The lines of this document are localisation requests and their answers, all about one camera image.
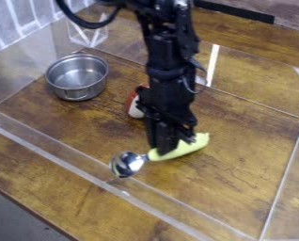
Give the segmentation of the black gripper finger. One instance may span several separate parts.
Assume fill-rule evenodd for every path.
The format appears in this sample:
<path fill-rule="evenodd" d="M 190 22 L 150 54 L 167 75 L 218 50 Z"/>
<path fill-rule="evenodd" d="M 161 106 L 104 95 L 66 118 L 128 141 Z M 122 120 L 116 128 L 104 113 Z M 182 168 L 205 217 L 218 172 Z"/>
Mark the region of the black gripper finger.
<path fill-rule="evenodd" d="M 173 122 L 161 121 L 157 134 L 159 155 L 173 152 L 178 148 L 182 140 L 187 144 L 191 144 L 195 141 L 194 128 Z"/>
<path fill-rule="evenodd" d="M 146 118 L 146 128 L 149 135 L 149 143 L 153 148 L 159 147 L 159 121 L 154 118 Z"/>

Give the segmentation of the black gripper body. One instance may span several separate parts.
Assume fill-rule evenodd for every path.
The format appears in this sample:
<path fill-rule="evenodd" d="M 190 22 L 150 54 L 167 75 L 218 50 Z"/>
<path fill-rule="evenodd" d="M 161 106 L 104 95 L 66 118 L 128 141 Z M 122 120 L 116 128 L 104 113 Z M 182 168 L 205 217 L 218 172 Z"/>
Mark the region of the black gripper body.
<path fill-rule="evenodd" d="M 195 100 L 194 67 L 174 70 L 147 68 L 149 87 L 138 87 L 138 108 L 150 125 L 163 122 L 167 126 L 197 126 L 198 119 L 191 110 Z"/>

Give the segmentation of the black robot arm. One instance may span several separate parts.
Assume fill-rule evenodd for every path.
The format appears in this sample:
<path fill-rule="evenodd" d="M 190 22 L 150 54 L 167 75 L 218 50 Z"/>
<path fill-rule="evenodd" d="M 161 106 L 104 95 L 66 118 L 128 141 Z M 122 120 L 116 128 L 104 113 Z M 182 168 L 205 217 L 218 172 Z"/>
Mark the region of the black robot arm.
<path fill-rule="evenodd" d="M 150 85 L 139 86 L 137 107 L 145 114 L 150 146 L 159 154 L 179 143 L 193 143 L 198 119 L 191 111 L 195 78 L 194 59 L 201 39 L 193 27 L 190 0 L 103 0 L 115 9 L 135 12 L 149 51 Z"/>

